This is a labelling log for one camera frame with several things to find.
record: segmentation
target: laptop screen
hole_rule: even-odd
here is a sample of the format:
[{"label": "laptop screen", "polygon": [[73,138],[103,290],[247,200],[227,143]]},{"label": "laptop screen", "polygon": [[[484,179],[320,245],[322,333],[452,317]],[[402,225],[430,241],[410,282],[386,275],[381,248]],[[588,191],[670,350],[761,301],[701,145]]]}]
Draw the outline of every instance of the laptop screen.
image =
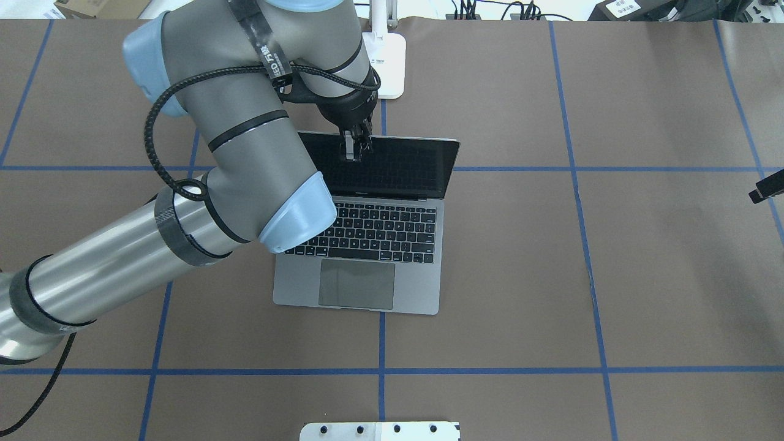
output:
[{"label": "laptop screen", "polygon": [[459,142],[424,138],[372,137],[360,162],[341,159],[343,137],[300,132],[316,169],[334,195],[443,199]]}]

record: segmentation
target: white mounting bracket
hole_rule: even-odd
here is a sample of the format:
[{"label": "white mounting bracket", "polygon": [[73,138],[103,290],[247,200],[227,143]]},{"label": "white mounting bracket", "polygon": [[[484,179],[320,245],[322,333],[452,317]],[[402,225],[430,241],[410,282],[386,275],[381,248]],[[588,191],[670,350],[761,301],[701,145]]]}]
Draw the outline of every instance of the white mounting bracket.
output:
[{"label": "white mounting bracket", "polygon": [[381,78],[379,98],[393,100],[405,88],[405,38],[387,31],[390,24],[397,26],[397,0],[370,0],[370,18],[372,32],[363,32],[362,39],[370,64]]},{"label": "white mounting bracket", "polygon": [[386,421],[310,423],[299,441],[460,441],[460,423],[449,421]]}]

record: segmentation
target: space bar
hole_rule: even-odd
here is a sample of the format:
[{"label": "space bar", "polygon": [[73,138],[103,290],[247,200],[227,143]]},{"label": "space bar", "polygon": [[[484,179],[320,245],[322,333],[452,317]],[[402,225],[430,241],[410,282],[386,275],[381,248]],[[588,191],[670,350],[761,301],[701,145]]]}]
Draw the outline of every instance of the space bar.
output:
[{"label": "space bar", "polygon": [[375,250],[345,250],[343,248],[330,248],[329,256],[377,261],[379,259],[379,252]]}]

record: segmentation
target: white label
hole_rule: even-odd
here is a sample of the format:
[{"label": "white label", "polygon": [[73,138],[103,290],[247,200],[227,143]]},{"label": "white label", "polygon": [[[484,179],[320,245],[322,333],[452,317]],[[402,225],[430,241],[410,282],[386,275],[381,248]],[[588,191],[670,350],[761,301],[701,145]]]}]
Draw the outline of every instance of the white label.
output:
[{"label": "white label", "polygon": [[615,18],[621,18],[622,16],[627,16],[642,8],[634,0],[616,0],[615,2],[608,3],[607,9]]}]

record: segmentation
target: laptop keyboard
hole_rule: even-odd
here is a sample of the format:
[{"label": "laptop keyboard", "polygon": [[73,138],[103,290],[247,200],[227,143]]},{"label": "laptop keyboard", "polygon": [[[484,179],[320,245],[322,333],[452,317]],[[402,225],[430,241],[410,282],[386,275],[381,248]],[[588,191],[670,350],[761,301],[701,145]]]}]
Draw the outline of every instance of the laptop keyboard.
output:
[{"label": "laptop keyboard", "polygon": [[338,217],[286,254],[432,264],[436,209],[336,202]]}]

